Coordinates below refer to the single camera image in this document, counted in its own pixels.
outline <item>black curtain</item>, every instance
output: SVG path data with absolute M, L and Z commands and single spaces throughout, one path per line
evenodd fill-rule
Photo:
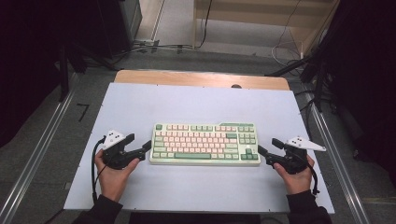
M 0 147 L 60 82 L 48 15 L 35 1 L 6 0 L 0 7 Z
M 394 1 L 342 0 L 314 72 L 308 69 L 302 79 L 327 64 L 330 90 L 358 151 L 389 171 L 396 184 L 395 10 Z

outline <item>mechanical keyboard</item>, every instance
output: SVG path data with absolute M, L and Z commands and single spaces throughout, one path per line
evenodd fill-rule
M 258 166 L 252 123 L 157 123 L 152 134 L 152 164 Z

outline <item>aluminum rail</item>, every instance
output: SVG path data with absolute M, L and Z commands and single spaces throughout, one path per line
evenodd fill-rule
M 303 85 L 303 87 L 306 91 L 308 91 L 308 88 L 305 85 Z M 306 98 L 308 102 L 313 99 L 311 94 L 307 94 Z M 315 104 L 313 104 L 312 106 L 312 113 L 314 115 L 315 122 L 318 125 L 320 134 L 323 138 L 324 145 L 327 148 L 327 152 L 329 153 L 334 171 L 338 176 L 341 187 L 346 196 L 346 201 L 349 204 L 353 217 L 355 218 L 355 222 L 359 224 L 370 224 L 370 220 L 364 210 L 361 198 L 359 197 L 358 192 L 355 190 L 353 182 L 347 172 L 347 168 L 345 167 L 343 160 L 338 153 L 337 146 L 332 139 L 332 135 L 330 134 L 329 128 L 326 124 L 326 120 L 323 115 L 318 112 Z
M 26 163 L 25 167 L 18 180 L 14 183 L 11 191 L 9 192 L 5 203 L 0 212 L 0 223 L 9 224 L 14 218 L 15 213 L 25 195 L 26 191 L 29 188 L 30 183 L 32 182 L 33 177 L 35 176 L 35 172 L 38 169 L 41 161 L 44 158 L 44 155 L 47 152 L 47 149 L 50 145 L 53 135 L 56 133 L 59 124 L 64 117 L 64 113 L 69 106 L 74 93 L 76 92 L 76 86 L 79 83 L 79 77 L 76 73 L 71 77 L 71 90 L 64 98 L 62 103 L 59 103 L 47 125 L 45 131 L 40 137 L 37 145 L 35 146 L 35 150 L 33 151 L 29 161 Z

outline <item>hand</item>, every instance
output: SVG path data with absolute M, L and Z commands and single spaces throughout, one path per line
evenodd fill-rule
M 308 163 L 314 167 L 315 162 L 312 158 L 308 155 L 306 155 L 306 158 L 308 159 Z M 311 189 L 312 174 L 308 167 L 295 175 L 288 174 L 285 168 L 283 168 L 279 163 L 275 163 L 274 168 L 285 182 L 288 194 L 297 194 Z
M 95 156 L 95 164 L 100 172 L 106 165 L 103 163 L 103 150 Z M 102 189 L 102 195 L 108 199 L 118 202 L 125 190 L 126 182 L 131 172 L 136 168 L 139 163 L 139 159 L 132 160 L 128 166 L 123 170 L 114 170 L 110 167 L 106 167 L 105 170 L 99 175 L 100 187 Z

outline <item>black sleeve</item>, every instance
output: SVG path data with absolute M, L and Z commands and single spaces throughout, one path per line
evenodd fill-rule
M 318 207 L 315 196 L 310 190 L 287 195 L 290 213 L 288 214 L 290 224 L 331 224 L 327 210 Z
M 116 220 L 122 208 L 122 204 L 113 202 L 103 195 L 99 195 L 98 201 L 88 212 L 82 212 L 74 224 L 112 224 Z

